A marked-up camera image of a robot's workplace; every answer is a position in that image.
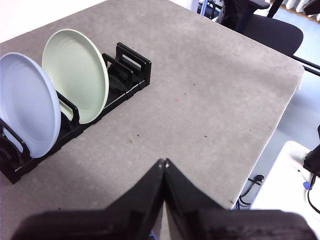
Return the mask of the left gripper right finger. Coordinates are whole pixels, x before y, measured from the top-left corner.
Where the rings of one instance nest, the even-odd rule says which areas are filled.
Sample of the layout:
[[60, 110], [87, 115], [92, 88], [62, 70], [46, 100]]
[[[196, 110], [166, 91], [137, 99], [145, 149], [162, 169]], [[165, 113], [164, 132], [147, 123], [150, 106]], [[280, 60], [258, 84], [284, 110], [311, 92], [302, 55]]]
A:
[[184, 240], [315, 240], [306, 220], [281, 210], [228, 210], [164, 161], [166, 204]]

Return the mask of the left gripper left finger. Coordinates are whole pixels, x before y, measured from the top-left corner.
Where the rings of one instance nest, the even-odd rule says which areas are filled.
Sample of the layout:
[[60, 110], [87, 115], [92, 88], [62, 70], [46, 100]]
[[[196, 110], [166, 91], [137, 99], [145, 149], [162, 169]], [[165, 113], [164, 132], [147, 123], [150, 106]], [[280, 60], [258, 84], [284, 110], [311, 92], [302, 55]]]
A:
[[162, 208], [165, 161], [159, 159], [126, 193], [99, 210], [47, 211], [27, 217], [14, 240], [146, 240]]

